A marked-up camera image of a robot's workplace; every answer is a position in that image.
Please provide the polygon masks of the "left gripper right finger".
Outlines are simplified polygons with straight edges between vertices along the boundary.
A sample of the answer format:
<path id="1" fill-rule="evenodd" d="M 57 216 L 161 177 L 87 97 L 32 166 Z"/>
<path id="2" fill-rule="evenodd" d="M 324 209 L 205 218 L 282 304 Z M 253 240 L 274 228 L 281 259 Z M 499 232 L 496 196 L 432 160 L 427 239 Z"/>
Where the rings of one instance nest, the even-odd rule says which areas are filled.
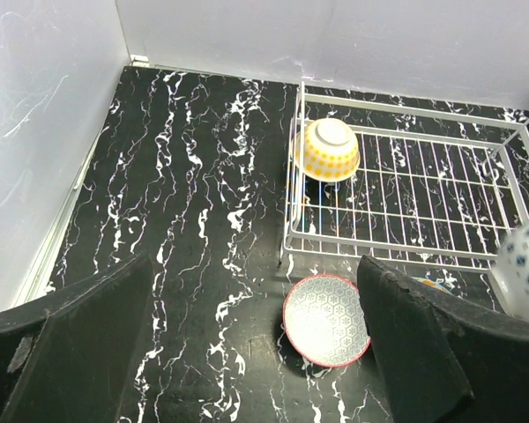
<path id="1" fill-rule="evenodd" d="M 394 421 L 529 422 L 529 322 L 371 256 L 357 284 Z"/>

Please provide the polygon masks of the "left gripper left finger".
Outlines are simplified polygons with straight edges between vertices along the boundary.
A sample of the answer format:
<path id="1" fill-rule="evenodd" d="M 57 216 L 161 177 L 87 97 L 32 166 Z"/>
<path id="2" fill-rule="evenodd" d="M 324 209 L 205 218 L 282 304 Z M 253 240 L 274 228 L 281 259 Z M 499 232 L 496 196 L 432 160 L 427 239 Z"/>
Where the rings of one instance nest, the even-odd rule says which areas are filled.
<path id="1" fill-rule="evenodd" d="M 0 422 L 115 422 L 151 296 L 136 254 L 0 313 Z"/>

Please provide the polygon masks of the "blue white patterned bowl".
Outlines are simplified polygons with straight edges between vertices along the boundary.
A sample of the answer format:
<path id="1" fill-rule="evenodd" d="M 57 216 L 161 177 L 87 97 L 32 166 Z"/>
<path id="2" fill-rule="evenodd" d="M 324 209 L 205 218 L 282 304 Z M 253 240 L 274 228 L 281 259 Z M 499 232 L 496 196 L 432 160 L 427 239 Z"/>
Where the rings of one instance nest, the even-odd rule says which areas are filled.
<path id="1" fill-rule="evenodd" d="M 504 312 L 529 322 L 529 221 L 504 236 L 492 272 Z"/>

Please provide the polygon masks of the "yellow dotted sun bowl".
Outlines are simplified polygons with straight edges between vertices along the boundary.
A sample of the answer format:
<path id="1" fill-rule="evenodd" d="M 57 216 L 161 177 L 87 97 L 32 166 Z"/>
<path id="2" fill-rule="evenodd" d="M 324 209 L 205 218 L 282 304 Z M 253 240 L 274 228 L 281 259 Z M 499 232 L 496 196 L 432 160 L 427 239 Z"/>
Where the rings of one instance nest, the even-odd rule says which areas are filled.
<path id="1" fill-rule="evenodd" d="M 356 134 L 335 118 L 322 118 L 306 125 L 294 136 L 295 163 L 308 177 L 319 182 L 342 182 L 361 163 Z"/>

